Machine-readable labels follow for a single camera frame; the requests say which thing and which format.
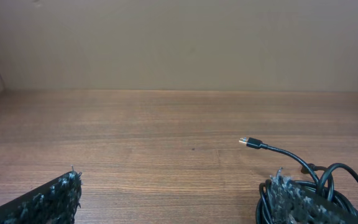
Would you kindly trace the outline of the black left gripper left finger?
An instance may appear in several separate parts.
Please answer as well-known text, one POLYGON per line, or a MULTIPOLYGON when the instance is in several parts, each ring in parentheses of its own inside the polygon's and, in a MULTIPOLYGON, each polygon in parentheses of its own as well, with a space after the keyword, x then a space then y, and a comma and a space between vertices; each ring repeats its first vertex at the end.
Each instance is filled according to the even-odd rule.
POLYGON ((81 185, 81 173, 71 170, 1 205, 0 224, 74 224, 81 185))

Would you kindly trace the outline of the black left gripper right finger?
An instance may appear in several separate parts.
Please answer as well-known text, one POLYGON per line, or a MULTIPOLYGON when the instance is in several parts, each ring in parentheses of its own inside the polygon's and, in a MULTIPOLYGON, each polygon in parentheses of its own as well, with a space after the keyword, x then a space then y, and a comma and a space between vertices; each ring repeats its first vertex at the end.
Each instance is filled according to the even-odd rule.
POLYGON ((316 194, 316 184, 293 180, 279 169, 267 180, 268 223, 358 223, 358 210, 338 191, 316 194))

